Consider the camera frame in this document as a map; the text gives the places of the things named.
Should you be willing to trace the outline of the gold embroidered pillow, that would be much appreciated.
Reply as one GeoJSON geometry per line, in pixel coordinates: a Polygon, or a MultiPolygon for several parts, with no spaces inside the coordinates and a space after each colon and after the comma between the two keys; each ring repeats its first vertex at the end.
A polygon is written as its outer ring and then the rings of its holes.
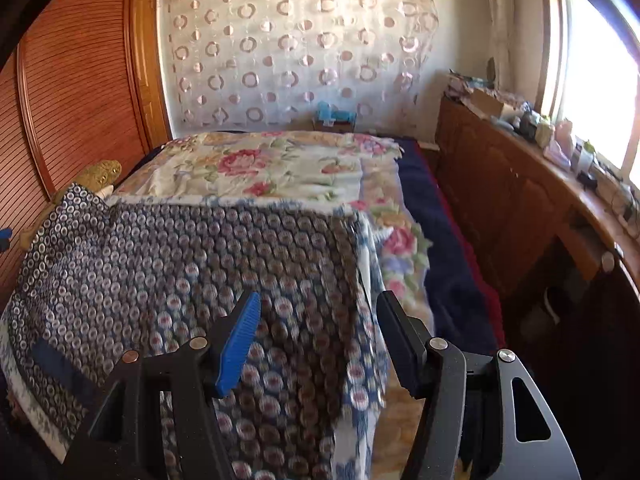
{"type": "Polygon", "coordinates": [[[62,202],[66,190],[72,183],[78,184],[93,192],[101,198],[105,198],[114,191],[114,184],[122,174],[122,165],[118,160],[104,159],[94,165],[85,167],[81,172],[58,191],[56,191],[47,206],[40,211],[34,223],[21,232],[20,246],[27,252],[42,222],[49,217],[55,207],[62,202]]]}

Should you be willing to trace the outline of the wooden slatted wardrobe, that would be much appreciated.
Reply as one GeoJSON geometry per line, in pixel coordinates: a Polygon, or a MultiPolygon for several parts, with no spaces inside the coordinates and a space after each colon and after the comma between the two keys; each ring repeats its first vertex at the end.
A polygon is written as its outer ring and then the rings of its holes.
{"type": "Polygon", "coordinates": [[[171,138],[160,80],[157,0],[52,0],[1,70],[1,298],[21,234],[85,167],[129,176],[171,138]]]}

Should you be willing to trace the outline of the wooden low cabinet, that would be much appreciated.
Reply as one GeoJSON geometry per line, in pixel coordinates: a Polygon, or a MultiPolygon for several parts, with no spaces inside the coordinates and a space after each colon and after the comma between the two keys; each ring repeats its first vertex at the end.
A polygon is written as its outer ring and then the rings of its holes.
{"type": "Polygon", "coordinates": [[[435,138],[438,185],[501,298],[514,295],[554,240],[586,280],[610,252],[628,281],[638,283],[638,242],[611,206],[539,148],[448,98],[440,101],[435,138]]]}

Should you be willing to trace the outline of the floral quilt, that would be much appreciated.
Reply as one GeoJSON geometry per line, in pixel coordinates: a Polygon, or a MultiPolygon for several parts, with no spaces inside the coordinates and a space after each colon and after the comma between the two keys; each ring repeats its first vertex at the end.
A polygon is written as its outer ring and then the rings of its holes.
{"type": "Polygon", "coordinates": [[[396,141],[362,133],[199,133],[168,143],[117,192],[349,206],[371,223],[384,285],[408,315],[432,330],[424,285],[432,243],[405,203],[399,177],[403,157],[396,141]]]}

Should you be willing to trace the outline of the pink figurine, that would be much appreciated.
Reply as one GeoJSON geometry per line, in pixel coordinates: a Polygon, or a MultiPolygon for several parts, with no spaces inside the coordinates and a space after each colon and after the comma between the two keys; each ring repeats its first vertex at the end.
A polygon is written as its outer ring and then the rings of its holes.
{"type": "Polygon", "coordinates": [[[552,139],[544,149],[544,158],[553,165],[570,171],[575,142],[572,136],[573,123],[569,119],[562,119],[555,125],[552,139]]]}

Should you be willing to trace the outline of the cardboard box on cabinet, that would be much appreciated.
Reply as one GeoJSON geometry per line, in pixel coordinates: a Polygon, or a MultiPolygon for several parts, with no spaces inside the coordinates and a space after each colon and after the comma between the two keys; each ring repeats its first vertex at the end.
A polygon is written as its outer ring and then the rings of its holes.
{"type": "Polygon", "coordinates": [[[510,119],[518,114],[518,111],[510,104],[506,104],[480,89],[475,89],[471,93],[469,103],[488,117],[510,119]]]}

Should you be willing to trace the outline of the circle patterned sheer curtain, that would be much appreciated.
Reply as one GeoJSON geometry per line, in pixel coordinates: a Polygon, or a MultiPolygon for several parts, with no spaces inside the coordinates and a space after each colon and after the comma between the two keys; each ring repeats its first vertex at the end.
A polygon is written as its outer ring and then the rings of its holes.
{"type": "Polygon", "coordinates": [[[364,132],[416,125],[434,0],[158,0],[174,133],[305,129],[322,108],[364,132]]]}

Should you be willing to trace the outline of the blue item box by curtain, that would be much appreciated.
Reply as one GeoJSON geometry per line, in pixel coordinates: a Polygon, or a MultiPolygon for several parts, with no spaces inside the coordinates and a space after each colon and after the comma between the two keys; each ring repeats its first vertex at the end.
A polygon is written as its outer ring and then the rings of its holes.
{"type": "Polygon", "coordinates": [[[357,114],[347,110],[338,110],[327,102],[321,101],[314,113],[314,130],[333,133],[353,133],[356,129],[357,114]]]}

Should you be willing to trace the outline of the window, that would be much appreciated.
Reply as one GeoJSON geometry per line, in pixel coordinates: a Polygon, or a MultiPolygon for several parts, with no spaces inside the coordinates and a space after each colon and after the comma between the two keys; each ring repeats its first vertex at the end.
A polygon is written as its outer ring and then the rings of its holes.
{"type": "Polygon", "coordinates": [[[599,0],[544,0],[549,26],[542,112],[605,170],[639,185],[639,43],[599,0]]]}

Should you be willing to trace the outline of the side window curtain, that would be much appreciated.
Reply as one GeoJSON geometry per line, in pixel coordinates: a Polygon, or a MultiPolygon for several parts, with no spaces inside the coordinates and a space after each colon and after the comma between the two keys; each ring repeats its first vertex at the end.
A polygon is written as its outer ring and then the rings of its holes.
{"type": "Polygon", "coordinates": [[[536,101],[544,54],[544,0],[487,0],[487,75],[497,88],[536,101]]]}

